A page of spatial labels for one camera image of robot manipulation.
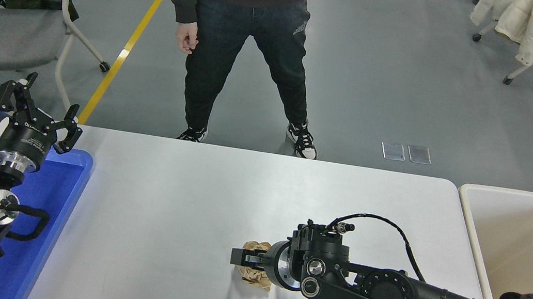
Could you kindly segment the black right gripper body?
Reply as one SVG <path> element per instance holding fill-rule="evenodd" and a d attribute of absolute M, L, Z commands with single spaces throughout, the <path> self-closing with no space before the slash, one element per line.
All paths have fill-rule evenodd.
<path fill-rule="evenodd" d="M 289 275 L 286 252 L 290 241 L 278 241 L 274 243 L 261 259 L 262 268 L 268 279 L 277 286 L 285 286 Z"/>

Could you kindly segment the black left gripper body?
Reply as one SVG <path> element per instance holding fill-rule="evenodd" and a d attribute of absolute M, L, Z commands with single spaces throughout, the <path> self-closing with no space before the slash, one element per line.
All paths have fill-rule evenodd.
<path fill-rule="evenodd" d="M 26 169 L 39 170 L 57 140 L 53 121 L 43 111 L 32 115 L 27 109 L 15 112 L 0 136 L 0 162 L 17 154 L 19 160 L 27 159 Z"/>

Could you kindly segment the person's right hand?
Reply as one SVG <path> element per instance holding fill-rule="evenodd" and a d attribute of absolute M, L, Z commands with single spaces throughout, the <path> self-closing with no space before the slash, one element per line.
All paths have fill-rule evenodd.
<path fill-rule="evenodd" d="M 192 23 L 177 23 L 176 42 L 180 52 L 192 55 L 198 45 L 198 24 Z"/>

